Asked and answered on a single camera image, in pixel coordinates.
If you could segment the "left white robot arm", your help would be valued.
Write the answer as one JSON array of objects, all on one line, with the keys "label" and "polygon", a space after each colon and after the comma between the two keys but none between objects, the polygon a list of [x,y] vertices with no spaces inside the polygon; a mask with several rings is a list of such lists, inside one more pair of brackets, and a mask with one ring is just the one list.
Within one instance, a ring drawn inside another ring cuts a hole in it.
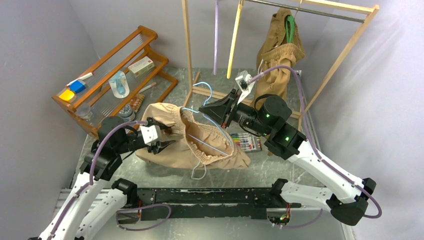
[{"label": "left white robot arm", "polygon": [[131,217],[142,210],[159,207],[143,205],[138,186],[120,178],[111,183],[122,164],[124,153],[139,149],[158,154],[173,141],[166,141],[171,128],[152,117],[125,122],[119,116],[106,117],[98,129],[98,142],[86,155],[75,185],[54,219],[36,237],[38,240],[91,240],[112,216]]}]

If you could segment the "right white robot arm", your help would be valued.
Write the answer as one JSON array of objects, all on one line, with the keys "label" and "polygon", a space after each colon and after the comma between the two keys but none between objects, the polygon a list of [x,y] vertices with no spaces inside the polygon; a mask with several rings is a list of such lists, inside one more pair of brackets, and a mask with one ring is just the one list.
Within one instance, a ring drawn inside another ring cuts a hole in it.
[{"label": "right white robot arm", "polygon": [[262,95],[259,109],[240,103],[239,96],[233,89],[224,98],[201,106],[199,111],[223,128],[237,123],[245,132],[265,137],[264,145],[273,155],[304,169],[323,184],[313,187],[279,178],[269,193],[273,206],[317,207],[349,226],[366,217],[377,185],[373,179],[350,174],[317,150],[311,140],[287,122],[292,111],[278,95]]}]

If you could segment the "blue wire hanger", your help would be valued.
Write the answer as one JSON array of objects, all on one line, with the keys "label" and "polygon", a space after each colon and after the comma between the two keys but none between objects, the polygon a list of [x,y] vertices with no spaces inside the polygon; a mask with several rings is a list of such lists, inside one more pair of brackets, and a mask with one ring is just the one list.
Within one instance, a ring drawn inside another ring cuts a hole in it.
[{"label": "blue wire hanger", "polygon": [[[204,82],[204,81],[194,83],[191,86],[192,87],[196,87],[198,85],[206,85],[207,86],[207,88],[209,89],[209,96],[208,96],[208,98],[204,101],[203,105],[201,107],[199,107],[198,110],[194,110],[192,108],[187,108],[187,107],[182,107],[181,110],[190,111],[190,112],[196,113],[196,114],[202,113],[203,117],[205,119],[207,119],[208,121],[210,121],[220,131],[220,133],[226,138],[227,142],[230,145],[231,150],[233,151],[234,150],[234,143],[231,141],[230,137],[224,132],[223,128],[218,125],[218,120],[216,120],[216,119],[213,118],[213,115],[212,115],[212,112],[210,111],[210,109],[207,108],[207,103],[212,98],[213,93],[214,93],[213,92],[213,88],[211,87],[211,85],[209,83]],[[191,138],[193,138],[194,140],[198,141],[199,143],[202,143],[203,145],[205,145],[205,146],[207,146],[207,147],[209,147],[209,148],[211,148],[211,149],[213,149],[213,150],[215,150],[215,151],[217,151],[217,152],[219,152],[219,153],[221,153],[221,154],[223,154],[225,156],[228,156],[229,155],[228,153],[225,153],[223,150],[219,150],[218,148],[216,148],[216,147],[214,147],[214,146],[212,146],[212,145],[210,145],[210,144],[202,141],[201,139],[199,139],[199,138],[197,138],[197,137],[195,137],[195,136],[193,136],[191,134],[189,134],[189,136]]]}]

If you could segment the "beige shorts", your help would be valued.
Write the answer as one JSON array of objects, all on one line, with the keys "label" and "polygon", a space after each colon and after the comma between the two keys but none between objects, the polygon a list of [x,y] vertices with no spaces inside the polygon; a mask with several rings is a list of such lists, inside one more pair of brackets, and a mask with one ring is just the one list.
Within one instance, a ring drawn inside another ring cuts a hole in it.
[{"label": "beige shorts", "polygon": [[177,169],[246,169],[251,159],[231,136],[214,125],[195,120],[193,112],[171,103],[150,104],[142,120],[152,117],[170,129],[164,139],[172,141],[161,152],[149,153],[139,149],[135,155],[141,160]]}]

